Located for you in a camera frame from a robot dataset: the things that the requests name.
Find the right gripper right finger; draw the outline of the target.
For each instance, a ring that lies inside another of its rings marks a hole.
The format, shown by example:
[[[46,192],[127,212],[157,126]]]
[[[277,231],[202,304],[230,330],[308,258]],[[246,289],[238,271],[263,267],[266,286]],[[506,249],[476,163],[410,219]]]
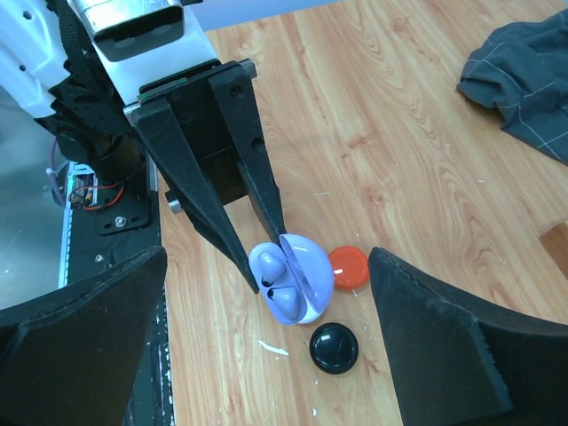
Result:
[[[566,424],[566,325],[490,303],[384,248],[368,267],[404,424]]]

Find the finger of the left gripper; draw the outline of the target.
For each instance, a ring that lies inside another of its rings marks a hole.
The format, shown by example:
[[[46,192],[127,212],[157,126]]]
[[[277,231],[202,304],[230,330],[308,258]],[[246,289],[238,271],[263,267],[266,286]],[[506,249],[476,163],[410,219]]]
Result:
[[[254,293],[259,292],[221,199],[202,171],[166,99],[138,107],[131,120],[194,229],[231,260]]]
[[[207,80],[213,96],[213,125],[233,150],[239,180],[269,239],[286,232],[280,190],[272,172],[252,80],[242,66],[221,66]]]

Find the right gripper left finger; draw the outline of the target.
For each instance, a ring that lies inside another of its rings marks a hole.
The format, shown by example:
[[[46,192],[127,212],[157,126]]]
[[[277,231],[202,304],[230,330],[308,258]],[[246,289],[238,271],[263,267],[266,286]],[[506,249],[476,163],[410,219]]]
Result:
[[[119,425],[159,299],[167,255],[152,246],[1,311],[3,425]]]

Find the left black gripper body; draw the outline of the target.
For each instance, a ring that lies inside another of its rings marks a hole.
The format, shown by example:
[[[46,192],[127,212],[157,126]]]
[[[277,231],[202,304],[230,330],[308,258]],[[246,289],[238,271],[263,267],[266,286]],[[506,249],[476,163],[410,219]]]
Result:
[[[249,59],[224,64],[211,60],[157,83],[148,84],[139,95],[138,103],[126,115],[133,126],[131,113],[138,107],[159,99],[168,100],[202,171],[210,179],[225,206],[249,196],[239,180],[236,164],[233,163],[233,150],[221,143],[220,131],[215,129],[212,122],[215,111],[207,80],[214,74],[214,69],[221,66],[242,66],[252,81],[256,77],[255,64]],[[184,212],[179,199],[170,189],[166,197],[172,210]]]

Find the black earbud case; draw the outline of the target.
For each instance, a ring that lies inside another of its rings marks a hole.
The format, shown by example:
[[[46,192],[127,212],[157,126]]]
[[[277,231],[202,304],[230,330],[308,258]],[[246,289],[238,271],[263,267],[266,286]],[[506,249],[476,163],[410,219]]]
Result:
[[[359,357],[359,343],[344,324],[327,322],[317,327],[309,342],[314,365],[324,373],[341,375],[351,370]]]

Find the orange earbud case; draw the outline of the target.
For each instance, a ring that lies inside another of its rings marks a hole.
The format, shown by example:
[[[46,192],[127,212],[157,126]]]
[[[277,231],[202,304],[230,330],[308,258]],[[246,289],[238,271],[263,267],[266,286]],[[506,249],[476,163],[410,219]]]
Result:
[[[341,246],[332,250],[328,259],[332,265],[336,289],[358,290],[369,281],[367,255],[361,249]]]

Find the purple earbud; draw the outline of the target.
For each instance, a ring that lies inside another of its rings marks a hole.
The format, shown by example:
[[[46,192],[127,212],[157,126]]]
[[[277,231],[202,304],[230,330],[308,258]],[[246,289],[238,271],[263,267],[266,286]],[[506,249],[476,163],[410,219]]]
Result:
[[[296,288],[272,288],[268,296],[287,320],[296,321],[300,311],[299,293]]]
[[[257,257],[257,263],[261,272],[261,283],[264,287],[270,287],[287,270],[285,263],[277,256],[265,251]]]

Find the purple earbud case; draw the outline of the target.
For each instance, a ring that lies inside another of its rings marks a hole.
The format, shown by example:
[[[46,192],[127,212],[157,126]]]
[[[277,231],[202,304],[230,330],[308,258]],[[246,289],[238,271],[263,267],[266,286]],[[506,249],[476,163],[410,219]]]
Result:
[[[261,283],[257,257],[262,252],[279,257],[287,267],[270,287]],[[248,256],[248,264],[272,316],[283,325],[305,325],[318,320],[329,306],[334,292],[334,273],[326,252],[303,235],[284,233],[276,243],[256,245]],[[287,320],[269,298],[272,288],[294,287],[299,293],[300,311],[296,321]]]

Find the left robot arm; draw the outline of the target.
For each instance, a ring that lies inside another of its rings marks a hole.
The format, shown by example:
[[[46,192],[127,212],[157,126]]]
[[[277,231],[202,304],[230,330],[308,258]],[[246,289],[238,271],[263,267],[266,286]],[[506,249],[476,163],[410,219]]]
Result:
[[[1,84],[90,167],[104,233],[139,228],[138,176],[161,172],[194,229],[251,271],[225,206],[248,197],[271,241],[286,231],[248,59],[222,62],[188,1],[4,1]]]

